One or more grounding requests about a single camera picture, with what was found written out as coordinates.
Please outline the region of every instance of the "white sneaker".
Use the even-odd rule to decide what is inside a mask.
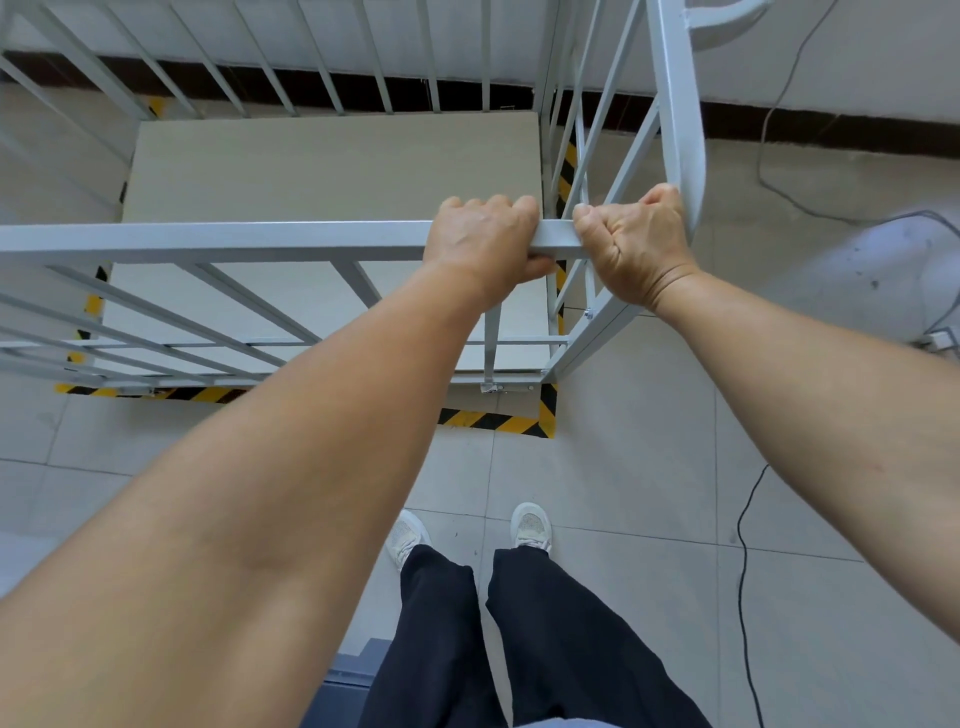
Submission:
[[[407,563],[410,551],[419,544],[433,545],[430,543],[430,534],[426,532],[423,522],[414,513],[404,508],[396,518],[394,527],[390,529],[383,548],[396,564],[397,570],[402,570],[403,565]]]
[[[517,546],[542,548],[547,553],[553,547],[553,528],[546,512],[536,503],[520,503],[510,519],[510,536]]]

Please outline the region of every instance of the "white panel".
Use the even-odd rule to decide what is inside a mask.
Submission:
[[[538,138],[532,112],[144,125],[124,221],[417,220],[432,218],[451,195],[467,200],[502,192],[539,199]],[[373,262],[364,267],[386,295],[418,264]],[[224,265],[223,270],[321,337],[366,310],[329,263],[242,263]],[[111,282],[238,339],[287,336],[173,265],[117,265]],[[108,304],[105,320],[154,340],[195,340],[114,304]],[[519,286],[504,303],[501,335],[546,333],[544,282]],[[482,324],[472,337],[483,338]],[[276,355],[286,359],[298,351],[278,347]],[[251,371],[273,369],[237,352],[198,353]],[[154,354],[149,360],[158,356],[166,358]],[[538,370],[547,356],[546,346],[501,347],[496,365]],[[207,371],[185,362],[177,366]],[[467,347],[458,368],[482,370],[483,347]]]

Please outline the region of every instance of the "metal frame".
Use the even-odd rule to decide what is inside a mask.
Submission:
[[[116,0],[124,4],[129,0]],[[217,0],[228,6],[237,20],[237,28],[255,53],[260,67],[276,91],[277,98],[290,115],[298,111],[280,83],[274,68],[256,40],[251,27],[235,0]],[[654,137],[661,133],[663,158],[669,182],[681,189],[686,205],[688,234],[692,236],[700,214],[706,178],[706,151],[700,117],[699,95],[693,69],[694,48],[727,42],[745,32],[763,15],[770,0],[738,0],[721,8],[692,8],[684,0],[632,0],[623,30],[600,95],[598,109],[589,129],[585,126],[581,104],[584,73],[596,46],[605,0],[593,0],[592,15],[585,35],[578,39],[581,16],[588,0],[547,0],[540,40],[540,63],[534,82],[534,111],[540,117],[542,130],[541,156],[545,163],[544,194],[546,209],[552,208],[555,190],[564,162],[566,140],[572,133],[577,139],[577,166],[566,200],[562,220],[544,220],[535,235],[533,251],[558,259],[572,260],[563,290],[557,292],[551,282],[547,287],[548,331],[546,335],[501,336],[500,306],[487,312],[482,339],[467,341],[469,346],[483,346],[482,371],[458,372],[454,383],[479,384],[484,391],[498,391],[506,384],[533,385],[556,381],[583,363],[633,320],[638,309],[619,301],[608,290],[595,290],[592,267],[585,260],[572,223],[573,207],[588,202],[588,167],[596,149],[607,112],[618,89],[620,75],[627,62],[643,15],[649,19],[651,49],[657,95],[643,121],[629,152],[607,192],[605,202],[622,199],[640,161],[644,159]],[[153,120],[146,105],[130,92],[104,64],[64,25],[48,5],[57,2],[86,3],[99,7],[110,24],[128,42],[132,50],[157,74],[192,117],[200,117],[193,102],[163,71],[162,67],[137,39],[120,16],[102,0],[12,0],[11,13],[19,13],[45,35],[100,87],[120,109],[141,121]],[[171,14],[185,36],[193,44],[199,60],[224,91],[241,116],[249,116],[246,107],[183,17],[169,0],[157,0]],[[300,0],[277,0],[286,4],[300,39],[313,57],[324,87],[337,113],[345,113],[332,78],[324,63]],[[482,108],[491,108],[491,2],[477,0],[480,10],[480,47]],[[386,78],[377,54],[364,0],[351,0],[361,37],[364,40],[372,73],[383,101],[384,110],[393,113]],[[415,10],[420,27],[426,80],[429,83],[431,109],[441,111],[439,74],[430,31],[426,0],[416,0]],[[10,61],[0,58],[0,69],[33,93],[49,109],[77,130],[97,141],[115,157],[128,163],[127,156],[85,122],[60,109],[50,96]],[[572,100],[564,120],[560,153],[554,157],[553,144],[560,123],[561,101],[566,91]],[[0,143],[33,163],[59,174],[60,178],[90,195],[98,202],[113,206],[98,192],[81,182],[58,173],[45,159],[26,150],[12,136],[0,130]],[[367,276],[362,262],[372,260],[418,260],[429,230],[429,221],[408,222],[289,222],[289,223],[168,223],[126,225],[55,225],[0,227],[0,262],[43,265],[68,282],[80,286],[114,304],[123,305],[160,322],[198,337],[194,340],[154,341],[81,316],[71,316],[22,301],[0,292],[0,306],[12,307],[41,318],[84,328],[100,338],[85,341],[59,340],[40,336],[19,328],[0,326],[0,333],[14,337],[0,341],[0,371],[31,374],[42,378],[67,381],[90,387],[113,387],[123,392],[149,391],[171,386],[251,386],[268,376],[272,368],[282,366],[284,359],[262,351],[266,347],[309,347],[320,337],[292,317],[265,301],[249,288],[228,276],[217,263],[329,261],[357,297],[374,306],[380,294]],[[131,291],[81,273],[71,266],[87,266],[109,260],[116,263],[173,263],[194,278],[213,287],[290,334],[287,338],[238,340],[220,331],[191,321],[171,310],[148,302]],[[583,285],[587,311],[572,331],[558,333],[557,315],[574,285]],[[538,371],[505,372],[495,367],[497,348],[501,346],[548,346],[549,359]],[[249,357],[251,364],[239,368],[219,363],[199,354],[203,349],[226,348]],[[153,364],[127,356],[136,350],[163,354],[171,365]],[[136,367],[144,374],[128,375],[104,366],[47,358],[40,354],[86,351],[103,362]],[[177,369],[176,360],[202,367],[200,373]]]

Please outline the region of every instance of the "white wall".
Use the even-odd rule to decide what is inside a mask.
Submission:
[[[58,10],[71,28],[99,53],[131,55],[122,37],[99,12],[77,0]],[[744,37],[698,57],[704,98],[745,104],[772,102],[786,78],[800,41],[829,0],[775,0],[773,8]],[[722,5],[724,0],[691,4]],[[335,70],[371,71],[350,2],[304,0],[306,14],[328,65]],[[432,37],[442,77],[480,78],[478,0],[429,0]],[[586,32],[592,0],[585,0]],[[609,0],[599,52],[588,85],[603,84],[629,0]],[[180,0],[178,9],[217,60],[255,64],[236,20],[217,0]],[[311,67],[292,17],[277,0],[241,0],[268,58],[277,66]],[[545,0],[492,0],[492,75],[532,83],[540,49]],[[158,5],[132,0],[113,5],[152,52],[196,60],[196,53]],[[367,0],[384,70],[399,76],[425,75],[414,0]],[[840,0],[807,47],[784,104],[796,109],[960,122],[960,3],[955,0]],[[45,48],[45,40],[23,21],[12,28],[11,48]],[[646,26],[641,29],[622,87],[649,92],[653,73]]]

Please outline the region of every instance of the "black cable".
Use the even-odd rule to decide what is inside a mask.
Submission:
[[[736,536],[738,539],[740,539],[740,545],[743,546],[743,571],[740,572],[740,583],[737,585],[736,589],[736,610],[740,615],[740,634],[743,635],[743,664],[747,669],[747,684],[750,685],[750,692],[754,696],[756,722],[760,724],[760,728],[765,728],[763,723],[763,711],[760,710],[760,699],[756,696],[754,676],[750,672],[750,650],[747,647],[747,625],[743,622],[743,581],[747,577],[747,543],[743,540],[743,533],[740,532],[740,524],[743,523],[743,517],[747,515],[747,509],[750,508],[750,504],[754,501],[756,487],[760,484],[760,481],[763,479],[763,476],[766,475],[769,468],[770,463],[767,463],[763,466],[763,470],[760,471],[760,477],[756,479],[754,488],[750,492],[750,497],[747,498],[747,504],[743,506],[743,510],[740,511],[740,518],[736,520]]]
[[[923,218],[926,218],[927,220],[932,220],[944,226],[945,228],[947,228],[947,230],[952,232],[957,237],[958,240],[960,240],[960,228],[957,228],[957,226],[951,223],[946,217],[944,217],[942,214],[940,214],[939,212],[933,209],[918,209],[912,212],[904,212],[902,214],[894,215],[892,217],[885,217],[885,218],[878,218],[878,219],[866,219],[866,218],[846,217],[844,215],[833,215],[827,212],[821,212],[819,210],[815,210],[812,207],[809,207],[801,203],[792,195],[790,195],[788,192],[780,189],[779,187],[775,186],[774,184],[772,184],[771,182],[768,182],[763,178],[763,171],[762,171],[761,164],[763,162],[763,147],[767,142],[767,127],[770,124],[770,117],[773,116],[774,111],[776,111],[777,108],[780,106],[780,102],[783,101],[783,97],[786,96],[786,92],[790,90],[790,86],[793,84],[793,77],[797,74],[797,66],[800,65],[800,58],[804,54],[804,48],[806,48],[806,45],[808,44],[810,39],[813,38],[816,32],[820,30],[820,26],[824,24],[824,21],[827,20],[827,18],[830,16],[833,10],[837,7],[839,2],[840,0],[833,0],[833,2],[831,2],[829,7],[827,8],[827,11],[820,16],[820,19],[816,22],[816,24],[814,24],[813,28],[810,29],[810,32],[807,33],[806,36],[804,37],[804,40],[801,42],[800,47],[797,49],[797,55],[794,57],[793,65],[790,66],[790,73],[786,77],[786,83],[783,85],[783,90],[780,92],[780,95],[777,97],[777,100],[773,103],[773,106],[770,107],[770,110],[767,111],[767,115],[763,118],[763,128],[760,130],[760,142],[756,150],[756,182],[764,189],[769,190],[770,192],[773,192],[778,197],[781,197],[782,199],[786,200],[786,202],[790,203],[790,205],[798,209],[800,212],[803,212],[809,215],[810,217],[820,218],[821,220],[835,220],[837,222],[846,223],[847,225],[851,225],[858,228],[876,228],[881,225],[887,225],[888,223],[893,223],[898,220],[904,220],[910,217],[923,217]],[[940,316],[933,324],[928,326],[924,330],[924,334],[930,333],[933,329],[935,329],[940,324],[942,324],[951,313],[957,310],[957,308],[960,308],[960,291],[957,292],[957,297],[956,299],[954,299],[953,303],[947,309],[947,312],[944,313],[943,316]]]

